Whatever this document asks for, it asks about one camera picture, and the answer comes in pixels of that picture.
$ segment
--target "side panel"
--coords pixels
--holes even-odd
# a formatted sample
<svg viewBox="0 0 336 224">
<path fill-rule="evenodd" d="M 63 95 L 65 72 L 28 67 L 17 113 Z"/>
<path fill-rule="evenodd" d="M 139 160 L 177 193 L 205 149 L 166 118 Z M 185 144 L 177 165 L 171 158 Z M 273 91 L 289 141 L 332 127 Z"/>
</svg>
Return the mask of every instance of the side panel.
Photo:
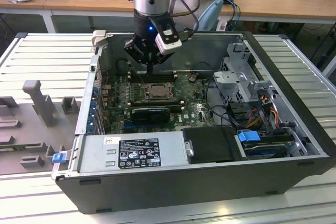
<svg viewBox="0 0 336 224">
<path fill-rule="evenodd" d="M 283 194 L 328 158 L 129 175 L 58 178 L 84 214 Z"/>
</svg>

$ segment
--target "desk leg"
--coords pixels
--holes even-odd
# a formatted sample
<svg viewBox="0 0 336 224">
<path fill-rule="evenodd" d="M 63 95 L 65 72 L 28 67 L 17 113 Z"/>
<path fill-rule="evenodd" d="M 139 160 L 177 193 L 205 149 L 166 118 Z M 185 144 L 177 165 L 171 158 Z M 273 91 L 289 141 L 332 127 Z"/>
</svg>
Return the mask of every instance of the desk leg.
<svg viewBox="0 0 336 224">
<path fill-rule="evenodd" d="M 52 19 L 51 11 L 50 10 L 44 10 L 41 15 L 42 15 L 44 23 L 47 27 L 48 33 L 50 33 L 50 34 L 58 33 L 57 26 L 55 25 L 55 23 Z"/>
<path fill-rule="evenodd" d="M 95 23 L 93 22 L 93 17 L 92 17 L 92 16 L 89 16 L 88 18 L 89 18 L 90 28 L 91 28 L 91 29 L 94 29 L 94 28 L 95 28 L 95 27 L 94 27 L 94 26 L 95 26 L 95 25 L 94 25 Z"/>
</svg>

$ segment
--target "red wire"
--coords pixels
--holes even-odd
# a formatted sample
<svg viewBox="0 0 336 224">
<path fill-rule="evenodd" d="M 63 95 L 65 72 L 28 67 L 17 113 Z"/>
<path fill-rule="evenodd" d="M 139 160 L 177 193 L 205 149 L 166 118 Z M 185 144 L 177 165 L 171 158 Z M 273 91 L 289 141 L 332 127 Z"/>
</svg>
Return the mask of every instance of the red wire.
<svg viewBox="0 0 336 224">
<path fill-rule="evenodd" d="M 252 118 L 251 118 L 251 117 L 252 117 L 252 114 L 253 114 L 253 112 L 256 112 L 256 111 L 257 111 L 257 109 L 254 109 L 254 110 L 251 111 L 248 122 L 251 121 L 251 119 L 252 119 Z"/>
</svg>

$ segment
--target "motherboard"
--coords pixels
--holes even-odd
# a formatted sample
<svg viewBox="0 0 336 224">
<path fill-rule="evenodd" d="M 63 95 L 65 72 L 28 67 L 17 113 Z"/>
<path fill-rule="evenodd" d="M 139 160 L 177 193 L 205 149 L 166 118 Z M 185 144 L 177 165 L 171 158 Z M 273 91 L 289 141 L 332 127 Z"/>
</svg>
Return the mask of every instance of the motherboard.
<svg viewBox="0 0 336 224">
<path fill-rule="evenodd" d="M 192 73 L 129 73 L 103 89 L 107 134 L 180 131 L 215 126 L 205 104 L 206 78 Z"/>
</svg>

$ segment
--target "power supply label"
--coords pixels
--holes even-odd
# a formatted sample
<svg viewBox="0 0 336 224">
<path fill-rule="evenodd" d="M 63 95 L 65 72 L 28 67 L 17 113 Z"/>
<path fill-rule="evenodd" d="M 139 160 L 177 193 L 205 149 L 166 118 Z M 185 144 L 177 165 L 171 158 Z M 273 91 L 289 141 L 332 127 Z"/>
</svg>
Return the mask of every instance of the power supply label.
<svg viewBox="0 0 336 224">
<path fill-rule="evenodd" d="M 119 141 L 120 169 L 161 166 L 158 138 Z"/>
</svg>

